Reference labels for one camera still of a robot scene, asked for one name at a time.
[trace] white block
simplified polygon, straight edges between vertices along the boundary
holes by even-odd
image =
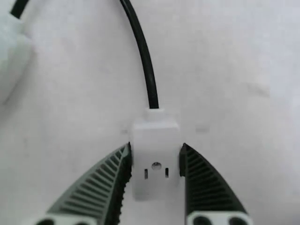
[[[180,128],[162,109],[148,109],[132,127],[133,196],[164,199],[179,183]]]
[[[0,17],[0,104],[23,74],[31,49],[31,41],[23,34],[23,22],[11,14]]]

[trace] white plastic object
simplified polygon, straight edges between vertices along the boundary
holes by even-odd
[[[147,109],[131,131],[132,183],[136,200],[163,199],[179,183],[180,128],[163,109]]]
[[[247,214],[235,211],[195,211],[187,217],[186,224],[254,225]]]
[[[44,214],[28,218],[21,225],[97,225],[97,221],[85,216]]]
[[[11,94],[31,56],[23,22],[11,14],[0,17],[0,104]]]

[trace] small hole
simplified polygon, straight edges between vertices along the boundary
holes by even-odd
[[[161,169],[161,164],[159,162],[155,162],[152,164],[152,169],[153,170],[160,170]]]
[[[145,169],[145,180],[148,179],[148,170]]]
[[[80,223],[78,223],[78,224],[75,224],[75,225],[90,225],[90,224],[88,224],[88,223],[85,223],[85,222],[80,222]]]
[[[229,220],[230,225],[247,225],[247,222],[241,218],[238,217],[232,217]]]
[[[165,177],[168,178],[169,177],[169,168],[165,169]]]
[[[194,225],[212,225],[210,220],[206,217],[196,217],[193,223]]]
[[[53,219],[43,219],[39,221],[36,225],[54,225]]]

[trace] ribbed rubber pad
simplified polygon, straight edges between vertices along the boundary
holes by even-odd
[[[116,225],[130,177],[130,145],[126,144],[87,171],[48,212],[89,216],[99,225]]]
[[[186,214],[193,211],[241,211],[246,213],[226,181],[196,150],[183,144],[180,175],[186,177]]]

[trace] white plastic connector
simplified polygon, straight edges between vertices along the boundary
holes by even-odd
[[[21,77],[31,56],[31,41],[23,34],[23,22],[11,14],[0,18],[0,104]]]
[[[132,127],[133,196],[163,199],[179,183],[180,128],[162,109],[148,109]]]

